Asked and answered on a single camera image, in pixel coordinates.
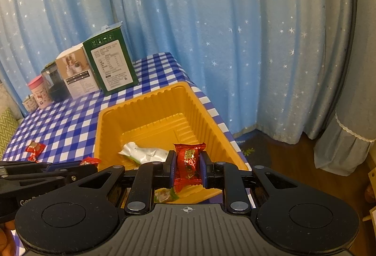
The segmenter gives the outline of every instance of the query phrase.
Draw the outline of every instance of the human hand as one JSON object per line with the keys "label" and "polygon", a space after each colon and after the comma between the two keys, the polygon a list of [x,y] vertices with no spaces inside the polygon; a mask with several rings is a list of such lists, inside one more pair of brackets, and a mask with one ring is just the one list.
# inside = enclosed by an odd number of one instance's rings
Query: human hand
{"label": "human hand", "polygon": [[16,243],[11,230],[14,230],[14,220],[4,223],[0,228],[0,256],[15,256]]}

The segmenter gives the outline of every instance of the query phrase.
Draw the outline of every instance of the cardboard box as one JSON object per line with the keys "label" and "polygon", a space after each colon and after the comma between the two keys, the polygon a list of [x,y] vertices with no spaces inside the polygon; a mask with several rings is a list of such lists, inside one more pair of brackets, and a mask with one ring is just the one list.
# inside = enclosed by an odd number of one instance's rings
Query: cardboard box
{"label": "cardboard box", "polygon": [[99,90],[82,43],[60,53],[56,65],[73,99]]}
{"label": "cardboard box", "polygon": [[138,84],[120,26],[113,24],[83,42],[87,58],[105,96]]}

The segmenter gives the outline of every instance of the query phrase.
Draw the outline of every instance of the silver screw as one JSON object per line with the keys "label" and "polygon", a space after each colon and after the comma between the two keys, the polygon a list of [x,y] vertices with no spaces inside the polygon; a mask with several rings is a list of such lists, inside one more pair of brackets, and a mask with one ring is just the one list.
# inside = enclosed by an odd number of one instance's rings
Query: silver screw
{"label": "silver screw", "polygon": [[236,201],[236,202],[232,202],[230,204],[230,207],[234,210],[246,210],[248,208],[248,204],[246,202],[242,202],[242,201]]}
{"label": "silver screw", "polygon": [[139,211],[141,209],[144,209],[146,207],[145,203],[143,202],[140,202],[140,201],[133,201],[133,202],[130,202],[127,207],[130,209],[130,210],[135,210],[135,211]]}

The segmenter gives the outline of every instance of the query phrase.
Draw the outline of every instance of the blue and white tablecloth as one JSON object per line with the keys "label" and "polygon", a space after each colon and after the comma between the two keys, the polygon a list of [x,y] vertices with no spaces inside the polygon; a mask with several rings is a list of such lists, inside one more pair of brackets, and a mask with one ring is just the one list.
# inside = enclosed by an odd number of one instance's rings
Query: blue and white tablecloth
{"label": "blue and white tablecloth", "polygon": [[[138,60],[134,68],[139,85],[107,97],[102,91],[97,91],[77,100],[69,99],[52,104],[27,115],[12,137],[3,160],[26,160],[30,154],[24,150],[32,140],[46,145],[38,161],[57,163],[82,160],[92,156],[98,115],[101,110],[161,87],[186,81],[236,152],[251,169],[209,98],[188,78],[170,53],[153,54]],[[22,255],[25,250],[17,235],[16,244],[16,255]]]}

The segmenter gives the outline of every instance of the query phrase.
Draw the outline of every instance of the white snack package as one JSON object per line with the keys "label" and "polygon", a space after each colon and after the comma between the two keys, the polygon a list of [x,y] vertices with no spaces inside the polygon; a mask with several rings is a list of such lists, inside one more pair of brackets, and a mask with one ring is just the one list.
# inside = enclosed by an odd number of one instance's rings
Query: white snack package
{"label": "white snack package", "polygon": [[168,151],[159,148],[140,148],[135,142],[128,142],[119,152],[141,165],[150,161],[166,161]]}

